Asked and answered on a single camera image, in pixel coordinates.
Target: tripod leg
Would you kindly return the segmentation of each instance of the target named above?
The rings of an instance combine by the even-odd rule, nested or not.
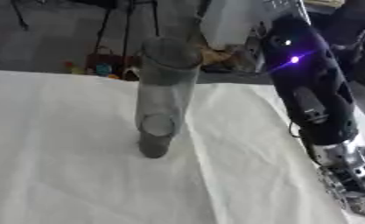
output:
[[[129,0],[128,13],[126,14],[125,37],[123,39],[123,71],[127,66],[127,53],[130,36],[130,19],[136,9],[136,0]]]
[[[104,31],[106,30],[107,24],[109,22],[109,17],[110,17],[111,10],[112,10],[111,8],[106,9],[106,12],[104,14],[102,27],[98,31],[98,34],[97,34],[98,39],[96,40],[94,53],[98,53],[99,45],[101,44],[101,41],[102,41],[102,38],[103,38],[103,35],[104,35]]]
[[[153,20],[155,23],[155,33],[156,36],[158,37],[160,35],[160,31],[159,31],[159,21],[158,21],[158,0],[153,0],[152,1],[152,13],[153,13]]]
[[[18,22],[20,24],[20,26],[25,30],[28,31],[29,26],[28,24],[25,22],[25,20],[23,19],[23,15],[21,14],[20,9],[18,8],[18,3],[17,0],[11,0],[11,5],[13,6],[13,9],[16,12],[16,15],[18,16]]]

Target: white cloth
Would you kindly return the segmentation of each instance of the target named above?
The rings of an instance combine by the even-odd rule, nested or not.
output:
[[[158,160],[137,149],[136,92],[0,72],[0,224],[365,224],[326,195],[272,87],[197,86]]]

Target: gray floor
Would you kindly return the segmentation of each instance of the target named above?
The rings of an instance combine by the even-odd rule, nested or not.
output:
[[[197,0],[158,0],[162,35],[185,38]],[[21,0],[20,8],[30,25],[23,31],[8,0],[0,0],[0,70],[64,73],[69,60],[84,66],[92,52],[104,10],[85,4],[49,0],[39,5]],[[102,45],[121,53],[125,25],[126,0],[120,0],[109,20]],[[154,35],[151,7],[139,6],[133,16],[129,53]]]

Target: purple light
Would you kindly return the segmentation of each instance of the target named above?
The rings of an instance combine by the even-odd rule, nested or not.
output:
[[[297,57],[297,56],[292,57],[291,60],[290,60],[290,62],[292,64],[297,64],[299,62],[299,57]]]

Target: cable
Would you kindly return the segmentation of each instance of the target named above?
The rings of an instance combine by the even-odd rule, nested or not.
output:
[[[300,138],[300,136],[296,136],[294,135],[294,133],[292,133],[292,125],[294,124],[294,122],[290,122],[290,124],[288,125],[288,133],[290,133],[290,136],[295,137],[295,138]]]

